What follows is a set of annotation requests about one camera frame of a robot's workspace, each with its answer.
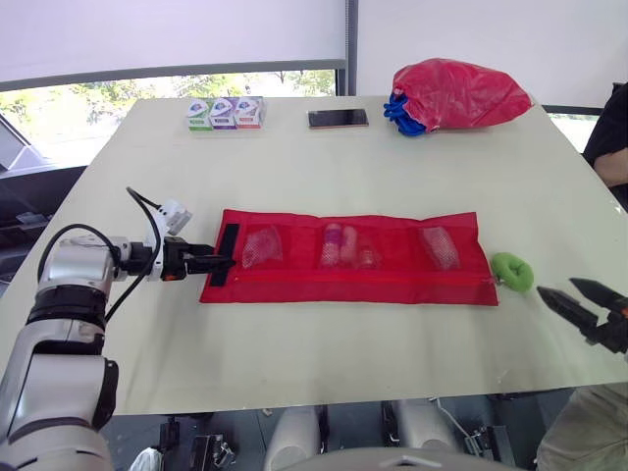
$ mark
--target black velcro strap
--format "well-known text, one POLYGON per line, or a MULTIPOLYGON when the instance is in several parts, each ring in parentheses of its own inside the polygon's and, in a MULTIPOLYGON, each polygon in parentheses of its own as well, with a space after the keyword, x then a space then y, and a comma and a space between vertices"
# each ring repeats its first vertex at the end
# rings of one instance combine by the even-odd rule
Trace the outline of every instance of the black velcro strap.
MULTIPOLYGON (((225 231, 223 232, 223 238, 220 241, 218 247, 218 255, 233 258, 234 249, 236 248, 237 233, 239 232, 239 224, 227 224, 225 231)), ((227 282, 227 275, 229 271, 226 270, 220 273, 214 273, 209 281, 210 287, 223 287, 227 282)))

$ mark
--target black shirt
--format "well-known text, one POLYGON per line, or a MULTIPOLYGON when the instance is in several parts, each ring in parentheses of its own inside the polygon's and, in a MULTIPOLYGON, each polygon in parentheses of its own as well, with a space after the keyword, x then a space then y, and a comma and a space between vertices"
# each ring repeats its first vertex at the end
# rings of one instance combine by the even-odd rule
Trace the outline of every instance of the black shirt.
MULTIPOLYGON (((583 155, 593 166, 601 155, 624 147, 628 147, 628 83, 621 85, 606 102, 583 155)), ((628 184, 613 186, 610 192, 628 211, 628 184)))

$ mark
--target green scrunchie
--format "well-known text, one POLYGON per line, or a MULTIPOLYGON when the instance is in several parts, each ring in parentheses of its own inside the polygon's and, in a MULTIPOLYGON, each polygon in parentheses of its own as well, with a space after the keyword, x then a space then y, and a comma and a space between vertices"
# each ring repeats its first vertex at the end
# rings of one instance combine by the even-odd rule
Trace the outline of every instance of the green scrunchie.
POLYGON ((496 253, 491 260, 493 274, 515 291, 525 292, 534 283, 532 267, 508 252, 496 253))

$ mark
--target window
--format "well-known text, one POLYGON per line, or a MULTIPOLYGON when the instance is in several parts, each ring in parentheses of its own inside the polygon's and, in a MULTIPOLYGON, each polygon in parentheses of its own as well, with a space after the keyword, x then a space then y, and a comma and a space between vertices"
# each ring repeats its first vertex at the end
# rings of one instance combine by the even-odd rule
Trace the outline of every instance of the window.
POLYGON ((565 134, 571 145, 580 153, 584 152, 599 117, 598 115, 549 113, 549 118, 554 125, 565 134))
POLYGON ((91 162, 138 98, 335 93, 334 70, 135 78, 2 92, 0 114, 44 160, 75 166, 91 162))

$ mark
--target person's arm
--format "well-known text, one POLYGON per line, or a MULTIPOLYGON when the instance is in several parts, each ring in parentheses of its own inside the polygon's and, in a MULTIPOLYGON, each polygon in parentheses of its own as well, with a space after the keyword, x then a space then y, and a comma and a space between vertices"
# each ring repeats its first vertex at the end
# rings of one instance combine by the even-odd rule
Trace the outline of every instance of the person's arm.
POLYGON ((601 155, 593 168, 608 187, 628 183, 628 147, 601 155))

